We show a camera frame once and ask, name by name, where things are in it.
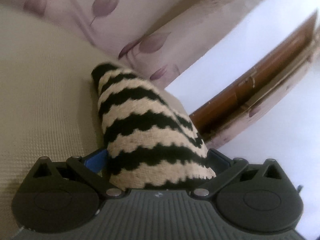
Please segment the black and white knit garment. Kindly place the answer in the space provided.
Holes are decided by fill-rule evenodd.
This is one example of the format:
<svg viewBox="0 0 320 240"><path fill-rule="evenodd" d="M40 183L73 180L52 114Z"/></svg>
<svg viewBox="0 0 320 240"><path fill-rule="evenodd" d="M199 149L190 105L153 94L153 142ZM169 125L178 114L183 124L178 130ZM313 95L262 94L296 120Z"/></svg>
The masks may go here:
<svg viewBox="0 0 320 240"><path fill-rule="evenodd" d="M122 189L185 189L215 177L189 116L134 71L102 63L92 71L108 151L109 181Z"/></svg>

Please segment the beige woven mattress pad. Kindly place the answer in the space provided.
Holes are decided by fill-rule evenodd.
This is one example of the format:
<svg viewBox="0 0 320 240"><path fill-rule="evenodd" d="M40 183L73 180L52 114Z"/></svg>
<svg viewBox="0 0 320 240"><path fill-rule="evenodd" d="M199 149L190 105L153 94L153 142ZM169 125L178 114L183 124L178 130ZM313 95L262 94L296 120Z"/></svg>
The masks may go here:
<svg viewBox="0 0 320 240"><path fill-rule="evenodd" d="M104 62L118 60L30 13L1 6L1 239L18 229L11 201L39 157L64 161L103 145L91 72Z"/></svg>

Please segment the pink leaf-print bedsheet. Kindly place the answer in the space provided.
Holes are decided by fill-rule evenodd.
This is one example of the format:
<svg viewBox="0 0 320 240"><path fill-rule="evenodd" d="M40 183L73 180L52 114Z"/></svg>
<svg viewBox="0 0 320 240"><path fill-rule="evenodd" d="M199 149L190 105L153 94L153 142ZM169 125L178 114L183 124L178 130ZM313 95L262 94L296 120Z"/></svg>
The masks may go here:
<svg viewBox="0 0 320 240"><path fill-rule="evenodd" d="M264 0L1 0L167 87Z"/></svg>

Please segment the brown wooden bed frame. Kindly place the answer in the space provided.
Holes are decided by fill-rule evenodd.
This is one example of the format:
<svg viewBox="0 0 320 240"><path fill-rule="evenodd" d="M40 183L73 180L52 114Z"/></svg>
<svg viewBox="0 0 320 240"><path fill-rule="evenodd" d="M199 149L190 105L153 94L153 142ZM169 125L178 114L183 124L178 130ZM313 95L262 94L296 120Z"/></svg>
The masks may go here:
<svg viewBox="0 0 320 240"><path fill-rule="evenodd" d="M190 117L208 148L220 148L272 109L319 55L318 11Z"/></svg>

